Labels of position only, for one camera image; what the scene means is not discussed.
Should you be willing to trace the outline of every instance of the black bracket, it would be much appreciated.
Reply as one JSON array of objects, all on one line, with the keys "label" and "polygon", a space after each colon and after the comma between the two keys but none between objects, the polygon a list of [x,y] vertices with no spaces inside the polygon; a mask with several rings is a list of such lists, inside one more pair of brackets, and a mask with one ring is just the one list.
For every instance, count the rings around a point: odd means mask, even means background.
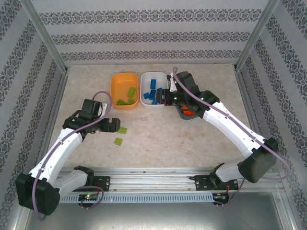
[{"label": "black bracket", "polygon": [[[94,176],[92,186],[101,187],[104,192],[108,192],[110,188],[110,177],[109,176]],[[96,193],[97,189],[89,188],[89,189],[78,189],[74,190],[74,192],[89,192]]]},{"label": "black bracket", "polygon": [[220,182],[218,186],[215,186],[210,181],[209,175],[196,175],[191,176],[190,180],[195,181],[195,187],[197,191],[208,191],[208,190],[227,190],[227,186],[229,186],[229,190],[238,190],[238,182],[237,180],[231,180],[226,183]]}]

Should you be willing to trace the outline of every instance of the orange bowl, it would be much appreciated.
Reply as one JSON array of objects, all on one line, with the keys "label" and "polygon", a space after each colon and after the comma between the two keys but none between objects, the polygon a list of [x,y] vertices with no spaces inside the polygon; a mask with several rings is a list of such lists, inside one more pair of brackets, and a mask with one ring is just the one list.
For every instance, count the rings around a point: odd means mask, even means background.
[{"label": "orange bowl", "polygon": [[[128,91],[133,87],[135,92],[133,95],[134,103],[128,105],[118,105],[117,101],[120,99],[128,103]],[[115,109],[129,110],[138,106],[139,102],[139,79],[135,73],[117,73],[111,79],[112,105]]]}]

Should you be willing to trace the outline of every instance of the white bowl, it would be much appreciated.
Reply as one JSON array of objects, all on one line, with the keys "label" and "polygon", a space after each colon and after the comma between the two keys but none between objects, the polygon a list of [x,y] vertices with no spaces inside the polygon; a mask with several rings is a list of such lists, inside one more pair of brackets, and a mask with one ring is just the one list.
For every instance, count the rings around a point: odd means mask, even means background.
[{"label": "white bowl", "polygon": [[150,93],[150,82],[152,79],[155,79],[155,89],[168,89],[168,82],[165,73],[162,72],[146,72],[141,76],[141,87],[140,87],[140,99],[141,103],[145,106],[157,107],[164,106],[164,104],[152,104],[152,100],[145,99],[144,93]]}]

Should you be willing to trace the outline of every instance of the cable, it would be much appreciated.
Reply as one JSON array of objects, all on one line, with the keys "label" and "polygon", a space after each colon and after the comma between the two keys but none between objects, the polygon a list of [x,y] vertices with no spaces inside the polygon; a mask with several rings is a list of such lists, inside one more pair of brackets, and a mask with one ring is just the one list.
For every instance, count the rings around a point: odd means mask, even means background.
[{"label": "cable", "polygon": [[80,130],[82,130],[82,129],[84,129],[84,128],[88,128],[89,126],[92,126],[92,125],[98,123],[99,121],[101,121],[102,119],[104,119],[104,118],[108,115],[108,113],[111,111],[111,108],[112,108],[112,98],[111,98],[111,95],[110,95],[110,94],[108,94],[108,93],[105,92],[105,91],[99,91],[99,92],[95,93],[95,95],[93,96],[93,99],[92,99],[92,100],[94,100],[95,97],[96,97],[98,94],[100,94],[100,93],[106,94],[106,95],[109,97],[109,100],[110,100],[110,106],[108,106],[108,108],[107,108],[107,110],[106,110],[106,113],[105,113],[101,118],[99,118],[99,119],[97,119],[97,120],[95,120],[95,121],[93,121],[93,122],[91,122],[91,123],[89,123],[89,124],[87,124],[87,125],[84,125],[84,126],[78,128],[78,129],[76,129],[76,130],[70,132],[68,135],[66,135],[66,136],[65,136],[61,141],[59,141],[59,142],[56,144],[56,146],[50,151],[50,153],[48,154],[48,156],[47,156],[46,159],[44,160],[44,162],[43,162],[41,168],[40,168],[39,171],[38,171],[38,174],[37,174],[37,176],[36,176],[36,178],[35,178],[35,180],[34,180],[34,184],[33,184],[33,187],[32,187],[32,204],[33,204],[33,210],[34,210],[34,212],[35,212],[37,218],[38,218],[39,220],[41,220],[41,221],[43,221],[43,220],[46,218],[46,216],[44,215],[43,217],[41,217],[40,214],[39,214],[39,212],[38,212],[37,204],[36,204],[36,198],[35,198],[35,193],[36,193],[36,186],[37,186],[38,179],[39,179],[40,175],[42,174],[42,172],[44,171],[43,168],[46,166],[48,160],[50,159],[50,157],[52,156],[52,154],[55,152],[55,150],[62,144],[62,142],[64,142],[64,141],[65,141],[67,138],[69,138],[72,134],[77,133],[77,132],[79,132]]},{"label": "cable", "polygon": [[270,149],[269,147],[267,147],[266,145],[262,144],[260,141],[258,141],[253,135],[251,135],[243,126],[241,126],[232,116],[230,116],[230,114],[225,113],[224,111],[220,110],[219,108],[216,108],[215,106],[203,101],[202,99],[198,98],[197,96],[195,96],[194,94],[192,94],[184,85],[183,83],[179,80],[176,72],[177,72],[178,68],[174,67],[173,68],[173,75],[175,80],[178,82],[178,84],[181,86],[181,88],[188,94],[190,95],[192,98],[194,98],[196,101],[208,106],[211,109],[216,110],[217,112],[221,113],[222,115],[224,115],[225,117],[228,117],[229,120],[231,120],[234,124],[236,124],[236,126],[238,126],[245,134],[247,134],[252,140],[255,140],[255,142],[257,144],[259,144],[260,146],[262,146],[263,148],[265,148],[268,152],[270,152],[271,154],[273,154],[276,158],[278,158],[287,168],[287,173],[285,176],[280,177],[280,178],[270,178],[270,177],[262,177],[262,179],[265,180],[271,180],[271,181],[276,181],[276,180],[284,180],[286,178],[289,177],[291,169],[290,166],[287,164],[287,162],[281,158],[281,156],[279,154],[277,154],[276,152],[274,152],[272,149]]},{"label": "cable", "polygon": [[81,201],[81,203],[80,203],[81,208],[82,208],[82,209],[83,209],[83,208],[86,208],[87,210],[89,210],[89,209],[94,208],[95,206],[97,206],[97,205],[102,201],[102,199],[104,198],[104,190],[103,190],[101,187],[99,187],[99,186],[82,186],[82,187],[79,187],[79,188],[77,188],[77,189],[84,189],[84,188],[96,188],[96,189],[98,189],[98,192],[99,192],[99,190],[101,191],[101,197],[100,197],[100,199],[99,199],[96,203],[94,203],[92,206],[90,206],[90,207],[84,207],[84,206],[82,205],[84,200]]}]

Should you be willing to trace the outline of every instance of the wall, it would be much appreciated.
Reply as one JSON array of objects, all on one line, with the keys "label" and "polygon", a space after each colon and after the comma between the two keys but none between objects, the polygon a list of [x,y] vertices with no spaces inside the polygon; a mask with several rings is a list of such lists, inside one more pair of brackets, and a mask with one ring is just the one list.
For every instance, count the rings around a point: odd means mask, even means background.
[{"label": "wall", "polygon": [[278,140],[292,169],[285,186],[299,229],[307,229],[306,18],[306,0],[281,1],[241,69],[262,135]]},{"label": "wall", "polygon": [[268,0],[34,0],[66,65],[235,63]]},{"label": "wall", "polygon": [[0,230],[37,160],[61,72],[17,0],[0,0]]}]

